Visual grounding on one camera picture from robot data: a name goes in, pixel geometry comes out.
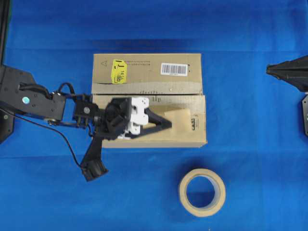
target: yellow sticker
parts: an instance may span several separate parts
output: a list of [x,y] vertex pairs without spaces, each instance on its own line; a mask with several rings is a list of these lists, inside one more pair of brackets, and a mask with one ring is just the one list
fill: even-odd
[[127,64],[123,60],[114,59],[111,71],[112,84],[126,83]]

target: black cable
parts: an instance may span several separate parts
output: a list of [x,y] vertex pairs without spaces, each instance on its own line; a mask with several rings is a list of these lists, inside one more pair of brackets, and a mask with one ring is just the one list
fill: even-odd
[[39,93],[43,93],[46,98],[51,99],[51,95],[47,88],[39,84],[21,84],[19,90],[31,90]]
[[89,136],[90,136],[90,137],[93,137],[93,135],[92,135],[92,133],[91,133],[91,126],[90,126],[90,124],[88,124],[88,129],[89,129]]
[[63,84],[61,84],[60,87],[58,88],[57,92],[58,92],[58,93],[62,93],[62,88],[63,88],[64,86],[68,86],[70,93],[73,94],[73,95],[75,94],[73,85],[70,84],[70,83],[63,83]]
[[32,120],[25,119],[25,118],[22,118],[22,117],[20,117],[20,116],[14,115],[14,114],[12,114],[12,113],[10,113],[10,112],[8,112],[8,111],[2,109],[2,108],[0,108],[0,111],[3,111],[4,113],[6,113],[6,114],[8,114],[8,115],[11,115],[11,116],[13,116],[13,117],[15,117],[15,118],[21,119],[21,120],[26,121],[26,122],[28,122],[28,123],[31,123],[31,124],[37,125],[37,126],[39,126],[39,127],[46,128],[46,129],[49,129],[49,130],[51,130],[51,131],[54,131],[54,132],[58,133],[58,134],[59,134],[60,136],[62,136],[62,138],[65,140],[65,142],[66,142],[66,144],[67,144],[69,150],[71,151],[71,154],[72,154],[72,156],[73,156],[73,159],[74,159],[76,165],[77,165],[79,168],[82,168],[81,165],[78,163],[77,158],[76,158],[76,156],[75,156],[75,153],[74,153],[74,151],[73,151],[73,149],[72,149],[70,143],[68,142],[68,140],[67,140],[67,138],[65,137],[64,134],[62,134],[61,132],[59,132],[58,130],[56,130],[56,129],[54,129],[54,128],[50,128],[50,127],[48,127],[48,126],[45,126],[45,125],[36,123],[36,122],[34,122],[34,121],[32,121]]

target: masking tape roll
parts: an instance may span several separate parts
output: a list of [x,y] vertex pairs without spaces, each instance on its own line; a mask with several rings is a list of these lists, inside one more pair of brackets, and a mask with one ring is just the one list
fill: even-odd
[[[215,195],[212,202],[205,207],[193,206],[187,197],[187,186],[196,177],[207,178],[214,186]],[[226,188],[222,179],[213,171],[205,168],[197,168],[187,173],[179,185],[180,201],[184,208],[197,217],[208,217],[217,213],[226,200]]]

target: barcode label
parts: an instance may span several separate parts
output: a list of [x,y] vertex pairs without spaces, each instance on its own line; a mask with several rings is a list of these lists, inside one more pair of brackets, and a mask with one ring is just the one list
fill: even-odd
[[162,63],[160,74],[166,76],[187,76],[187,71],[188,71],[187,64]]

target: cardboard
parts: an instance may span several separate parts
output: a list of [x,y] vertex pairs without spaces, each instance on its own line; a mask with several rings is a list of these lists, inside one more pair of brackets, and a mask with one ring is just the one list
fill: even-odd
[[[182,69],[174,75],[165,72],[165,65]],[[154,113],[172,122],[172,128],[136,139],[103,141],[103,147],[203,146],[207,141],[202,88],[200,54],[95,54],[94,103],[105,108],[115,97],[143,96]]]
[[[127,64],[126,83],[112,84],[114,60]],[[161,64],[187,64],[187,76],[161,75]],[[95,54],[93,94],[202,94],[200,54]]]

